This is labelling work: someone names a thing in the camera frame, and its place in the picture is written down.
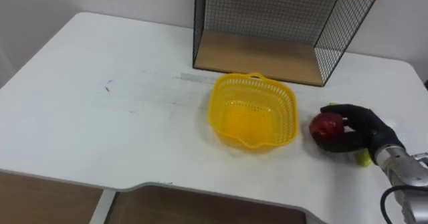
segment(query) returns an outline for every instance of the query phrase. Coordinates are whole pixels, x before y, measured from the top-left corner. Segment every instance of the white wall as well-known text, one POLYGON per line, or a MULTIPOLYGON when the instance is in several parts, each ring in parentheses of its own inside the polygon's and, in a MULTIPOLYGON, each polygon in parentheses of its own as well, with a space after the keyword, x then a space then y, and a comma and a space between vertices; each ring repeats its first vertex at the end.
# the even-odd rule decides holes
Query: white wall
MULTIPOLYGON (((0 40, 19 69, 74 14, 105 13, 185 27, 194 0, 0 0, 0 40)), ((405 60, 428 78, 428 0, 377 0, 349 51, 405 60)))

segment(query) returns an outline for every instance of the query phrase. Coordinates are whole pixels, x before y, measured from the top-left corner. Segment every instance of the white table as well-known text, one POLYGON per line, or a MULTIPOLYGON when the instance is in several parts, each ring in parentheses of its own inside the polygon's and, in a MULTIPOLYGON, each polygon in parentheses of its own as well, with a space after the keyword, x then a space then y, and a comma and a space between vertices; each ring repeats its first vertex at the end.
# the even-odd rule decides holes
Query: white table
MULTIPOLYGON (((221 144, 207 102, 221 74, 194 70, 193 30, 76 15, 0 90, 0 169, 106 189, 92 223, 115 191, 145 185, 231 195, 297 207, 331 224, 383 223, 389 182, 321 153, 308 136, 319 107, 372 108, 409 153, 428 147, 428 93, 405 62, 347 53, 324 88, 287 84, 301 134, 269 154, 221 144)), ((402 223, 390 198, 389 215, 402 223)))

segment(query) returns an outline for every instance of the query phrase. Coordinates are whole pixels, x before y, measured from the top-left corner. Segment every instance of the metal wire mesh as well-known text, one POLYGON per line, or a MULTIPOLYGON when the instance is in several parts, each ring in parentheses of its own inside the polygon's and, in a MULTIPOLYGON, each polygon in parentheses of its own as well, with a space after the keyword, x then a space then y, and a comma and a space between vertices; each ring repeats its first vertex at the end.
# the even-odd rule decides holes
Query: metal wire mesh
POLYGON ((205 18, 205 0, 195 0, 195 18, 193 20, 193 63, 199 50, 199 44, 202 40, 205 18))
POLYGON ((193 62, 203 31, 314 46, 324 84, 375 0, 195 0, 193 62))
POLYGON ((374 0, 337 0, 315 54, 324 83, 342 57, 374 0))
POLYGON ((205 29, 314 45, 335 0, 207 0, 205 29))

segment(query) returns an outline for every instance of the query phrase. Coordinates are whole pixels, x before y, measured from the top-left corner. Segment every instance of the yellow basket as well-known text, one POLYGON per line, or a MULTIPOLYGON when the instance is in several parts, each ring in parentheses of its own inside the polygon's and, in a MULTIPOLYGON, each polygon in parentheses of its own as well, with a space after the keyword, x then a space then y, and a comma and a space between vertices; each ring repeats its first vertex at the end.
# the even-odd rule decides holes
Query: yellow basket
POLYGON ((296 97, 261 74, 226 74, 214 85, 208 120, 226 144, 270 150, 298 134, 296 97))

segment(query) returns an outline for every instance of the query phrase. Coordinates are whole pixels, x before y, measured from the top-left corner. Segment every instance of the basket handle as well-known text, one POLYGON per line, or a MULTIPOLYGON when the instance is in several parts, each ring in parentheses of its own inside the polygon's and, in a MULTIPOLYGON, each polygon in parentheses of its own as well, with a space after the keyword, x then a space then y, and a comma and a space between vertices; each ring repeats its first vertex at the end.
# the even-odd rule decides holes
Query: basket handle
POLYGON ((259 80, 263 80, 263 81, 268 80, 267 78, 265 78, 265 76, 263 76, 259 73, 249 73, 246 76, 248 78, 251 78, 251 79, 259 79, 259 80))

